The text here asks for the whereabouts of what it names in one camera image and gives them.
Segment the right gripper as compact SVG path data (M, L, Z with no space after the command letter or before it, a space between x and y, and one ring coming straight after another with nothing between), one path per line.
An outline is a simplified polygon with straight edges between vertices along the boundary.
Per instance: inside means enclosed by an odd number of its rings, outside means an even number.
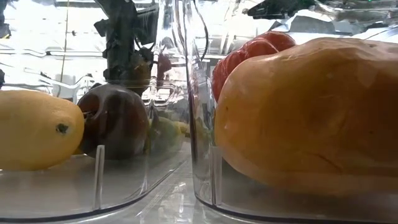
M398 9L398 0L317 0L340 9ZM253 19L285 19L315 5L315 0L263 0L247 11Z

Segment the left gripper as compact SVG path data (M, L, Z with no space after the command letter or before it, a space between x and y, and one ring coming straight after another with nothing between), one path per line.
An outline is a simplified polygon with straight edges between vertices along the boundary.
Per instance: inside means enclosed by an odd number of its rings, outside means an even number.
M135 3L133 0L94 0L108 17L94 23L101 37L107 31L115 31L117 35L135 37L142 45L155 42L159 5L152 0L150 3ZM132 82L139 79L134 71L134 47L107 47L104 58L107 69L104 78L107 82Z

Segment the ribbed orange-red tomato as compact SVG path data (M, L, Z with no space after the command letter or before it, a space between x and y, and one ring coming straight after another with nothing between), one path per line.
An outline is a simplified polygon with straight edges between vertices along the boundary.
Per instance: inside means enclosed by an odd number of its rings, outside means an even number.
M283 32L268 31L246 42L238 50L229 53L216 64L213 70L211 84L215 101L218 101L221 89L229 74L241 62L251 57L276 54L295 45L291 36Z

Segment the dark maroon apple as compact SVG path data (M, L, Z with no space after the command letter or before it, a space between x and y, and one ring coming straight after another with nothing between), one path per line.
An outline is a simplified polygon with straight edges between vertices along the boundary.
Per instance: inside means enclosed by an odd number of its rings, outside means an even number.
M85 117L80 150L96 156L105 147L106 160L126 160L144 153L149 131L147 110L141 97L123 86L92 88L78 101Z

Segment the orange potato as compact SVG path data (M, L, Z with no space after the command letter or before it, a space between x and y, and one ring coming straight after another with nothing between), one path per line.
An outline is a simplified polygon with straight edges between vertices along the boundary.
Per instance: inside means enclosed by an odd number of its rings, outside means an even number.
M240 63L215 113L238 172L293 192L398 192L398 44L319 38Z

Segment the green avocado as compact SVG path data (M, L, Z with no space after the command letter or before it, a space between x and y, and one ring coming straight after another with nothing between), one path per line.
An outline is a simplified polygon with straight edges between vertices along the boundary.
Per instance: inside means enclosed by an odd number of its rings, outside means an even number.
M183 134L180 127L164 117L150 121L150 151L153 153L177 151L181 148Z

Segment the orange-yellow mango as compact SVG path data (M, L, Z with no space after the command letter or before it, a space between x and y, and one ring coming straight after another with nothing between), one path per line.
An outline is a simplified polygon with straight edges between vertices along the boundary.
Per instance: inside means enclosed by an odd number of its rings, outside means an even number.
M74 103L30 90L0 90L0 169L41 170L69 159L83 137Z

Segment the clear plastic bin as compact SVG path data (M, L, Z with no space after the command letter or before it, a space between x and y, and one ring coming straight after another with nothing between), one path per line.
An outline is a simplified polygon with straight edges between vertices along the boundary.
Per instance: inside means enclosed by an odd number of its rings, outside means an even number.
M215 143L218 102L212 92L216 64L246 42L268 32L283 32L296 45L313 39L361 39L398 44L398 9L340 9L315 5L285 19L253 19L247 11L263 0L232 0L218 30L216 49L197 37L201 17L196 0L187 0L183 28L189 80L192 166L195 195L226 214L266 222L398 224L398 192L344 195L279 189L231 167Z
M0 0L0 90L39 91L78 106L92 88L119 85L141 97L149 119L144 153L131 159L106 160L103 145L90 157L79 144L69 159L46 169L0 169L0 224L100 217L142 199L186 160L184 134L179 150L150 151L152 119L189 124L182 28L188 2L155 2L156 39L142 45L115 31L101 37L94 23L108 17L94 0ZM137 81L105 80L107 47L134 47Z

